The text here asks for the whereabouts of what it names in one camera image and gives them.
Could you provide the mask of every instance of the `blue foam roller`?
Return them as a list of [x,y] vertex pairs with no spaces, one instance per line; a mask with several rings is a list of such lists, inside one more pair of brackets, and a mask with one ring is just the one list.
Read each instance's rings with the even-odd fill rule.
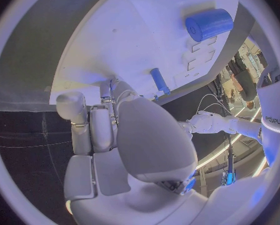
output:
[[167,87],[160,70],[158,68],[154,68],[150,71],[150,74],[155,82],[158,91],[163,91],[166,95],[169,95],[170,89]]
[[233,20],[226,10],[212,9],[188,17],[186,27],[194,41],[202,42],[232,30]]

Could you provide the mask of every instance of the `wire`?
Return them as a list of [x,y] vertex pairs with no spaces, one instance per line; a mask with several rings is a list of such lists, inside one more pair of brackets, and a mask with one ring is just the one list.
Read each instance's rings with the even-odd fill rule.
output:
[[0,146],[0,148],[8,148],[8,149],[24,149],[24,148],[38,148],[38,147],[45,147],[45,146],[51,146],[51,145],[57,145],[57,144],[66,144],[70,143],[72,141],[64,141],[64,142],[58,142],[58,143],[53,143],[53,144],[45,144],[45,145],[37,145],[37,146]]
[[209,106],[207,106],[205,109],[203,109],[203,111],[205,111],[206,109],[208,109],[210,106],[212,105],[219,105],[221,106],[223,109],[225,109],[227,112],[229,112],[230,115],[233,115],[230,111],[228,111],[224,106],[222,106],[221,104],[219,103],[213,103],[213,104],[210,104]]
[[219,103],[220,105],[222,105],[222,106],[225,108],[226,111],[228,111],[228,109],[219,101],[219,99],[218,99],[215,95],[209,93],[209,94],[204,95],[203,98],[201,98],[200,103],[199,103],[198,108],[197,108],[197,111],[196,111],[196,114],[198,114],[198,111],[199,111],[199,108],[200,108],[200,105],[201,105],[202,100],[203,100],[206,96],[208,96],[208,95],[213,96],[213,97],[218,101],[218,103]]

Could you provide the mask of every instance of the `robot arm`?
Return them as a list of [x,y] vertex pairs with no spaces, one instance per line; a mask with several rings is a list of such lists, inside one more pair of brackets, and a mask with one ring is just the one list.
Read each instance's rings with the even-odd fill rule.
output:
[[225,131],[229,134],[240,133],[257,139],[261,143],[259,136],[261,123],[248,121],[235,116],[222,117],[217,113],[199,111],[190,120],[179,122],[179,125],[191,134],[215,134],[220,131]]

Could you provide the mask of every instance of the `white robot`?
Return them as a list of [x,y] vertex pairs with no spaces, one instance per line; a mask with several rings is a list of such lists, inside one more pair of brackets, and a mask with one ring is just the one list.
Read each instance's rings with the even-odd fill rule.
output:
[[[264,86],[268,73],[273,84]],[[280,93],[274,71],[267,69],[263,74],[258,84],[261,102],[269,90]],[[89,107],[89,122],[80,92],[62,94],[56,104],[59,115],[72,124],[75,156],[67,167],[64,193],[67,209],[80,225],[201,224],[212,201],[228,199],[228,193],[233,196],[235,191],[241,194],[247,181],[225,190],[226,198],[216,198],[222,196],[219,190],[208,201],[191,189],[198,164],[192,133],[241,133],[257,139],[269,165],[274,162],[280,141],[280,110],[270,109],[274,99],[264,101],[262,123],[206,111],[177,122],[117,78],[102,83],[100,95],[102,104]],[[258,183],[250,181],[249,186]],[[212,218],[214,224],[219,216]]]

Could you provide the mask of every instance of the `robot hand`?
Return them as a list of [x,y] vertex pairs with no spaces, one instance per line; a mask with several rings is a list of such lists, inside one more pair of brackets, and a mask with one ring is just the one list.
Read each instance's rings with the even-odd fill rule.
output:
[[191,125],[193,133],[215,134],[225,131],[229,134],[236,134],[237,131],[231,128],[233,121],[237,121],[234,116],[222,117],[216,113],[199,111],[198,114],[187,120],[187,123]]

